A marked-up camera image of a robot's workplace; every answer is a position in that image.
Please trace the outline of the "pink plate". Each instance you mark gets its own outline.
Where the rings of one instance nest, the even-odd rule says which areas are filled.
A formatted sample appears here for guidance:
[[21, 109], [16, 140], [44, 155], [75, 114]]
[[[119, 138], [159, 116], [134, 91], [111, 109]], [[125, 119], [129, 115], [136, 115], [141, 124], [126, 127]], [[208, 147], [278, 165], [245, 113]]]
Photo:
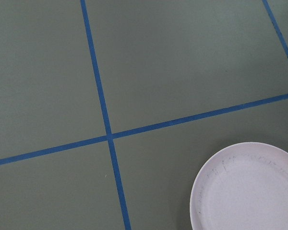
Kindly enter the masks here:
[[288, 153], [259, 142], [228, 146], [199, 170], [194, 230], [288, 230]]

